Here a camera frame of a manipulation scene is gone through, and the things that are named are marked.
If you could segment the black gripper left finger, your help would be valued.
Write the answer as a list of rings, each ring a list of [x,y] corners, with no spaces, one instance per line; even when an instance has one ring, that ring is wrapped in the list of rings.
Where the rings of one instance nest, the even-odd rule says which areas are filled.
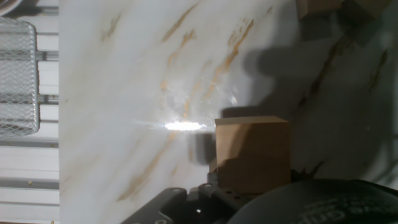
[[[231,188],[220,188],[214,172],[196,189],[167,188],[122,224],[224,224],[251,199]]]

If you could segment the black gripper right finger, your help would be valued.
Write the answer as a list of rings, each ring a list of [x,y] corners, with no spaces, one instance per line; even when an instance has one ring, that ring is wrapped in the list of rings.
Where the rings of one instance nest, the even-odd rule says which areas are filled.
[[[307,172],[305,168],[303,168],[301,171],[297,171],[295,169],[290,171],[291,183],[309,180],[312,178],[313,174],[311,172]]]

